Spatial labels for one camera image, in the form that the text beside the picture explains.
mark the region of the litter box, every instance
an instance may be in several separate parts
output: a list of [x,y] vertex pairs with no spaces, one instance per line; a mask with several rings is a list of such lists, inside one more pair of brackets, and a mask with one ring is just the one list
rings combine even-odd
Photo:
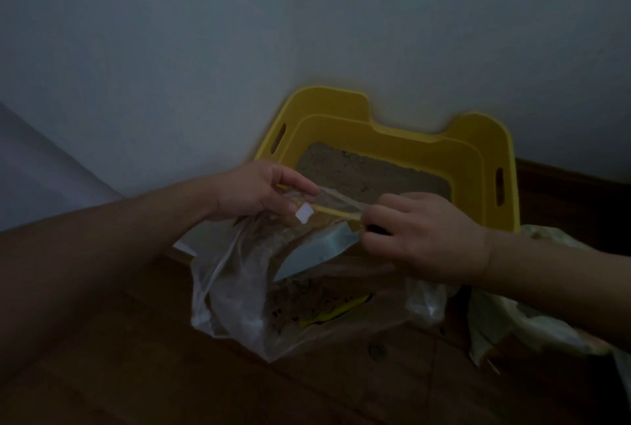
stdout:
[[470,112],[442,133],[414,133],[377,124],[360,92],[314,86],[285,102],[256,158],[295,167],[317,142],[442,177],[453,204],[474,221],[519,231],[512,139],[490,116]]

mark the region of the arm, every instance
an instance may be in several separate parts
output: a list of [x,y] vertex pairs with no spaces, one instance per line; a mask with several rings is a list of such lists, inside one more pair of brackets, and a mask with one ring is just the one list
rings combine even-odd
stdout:
[[486,229],[433,194],[386,194],[362,217],[371,253],[416,277],[504,295],[631,349],[631,258]]
[[201,221],[292,214],[277,185],[315,195],[292,169],[256,161],[137,198],[59,215],[0,234],[0,380],[58,325]]

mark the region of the dark brown floor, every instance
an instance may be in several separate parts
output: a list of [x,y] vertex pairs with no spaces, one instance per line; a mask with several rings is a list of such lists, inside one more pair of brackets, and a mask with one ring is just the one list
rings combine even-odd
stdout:
[[[520,165],[524,223],[618,247],[598,192],[573,197],[565,176],[555,189],[529,167]],[[466,293],[435,330],[403,325],[268,365],[190,327],[190,273],[165,256],[0,389],[0,422],[565,424],[613,423],[612,410],[625,412],[609,362],[547,352],[494,359],[500,374],[477,369]],[[385,356],[368,353],[375,344]]]

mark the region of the forearm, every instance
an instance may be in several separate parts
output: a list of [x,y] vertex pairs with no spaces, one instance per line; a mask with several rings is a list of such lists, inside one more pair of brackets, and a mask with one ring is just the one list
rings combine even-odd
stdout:
[[535,307],[631,349],[631,259],[491,232],[474,286]]
[[0,376],[86,300],[102,295],[208,216],[214,204],[202,183],[208,180],[0,234]]

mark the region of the white sticker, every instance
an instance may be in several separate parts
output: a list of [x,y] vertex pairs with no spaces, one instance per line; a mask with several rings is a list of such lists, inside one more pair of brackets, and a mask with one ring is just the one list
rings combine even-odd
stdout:
[[296,217],[303,224],[306,224],[307,221],[309,220],[309,217],[311,217],[313,213],[314,213],[313,208],[309,205],[308,202],[305,202],[302,204],[302,206],[300,206],[300,209],[296,211]]

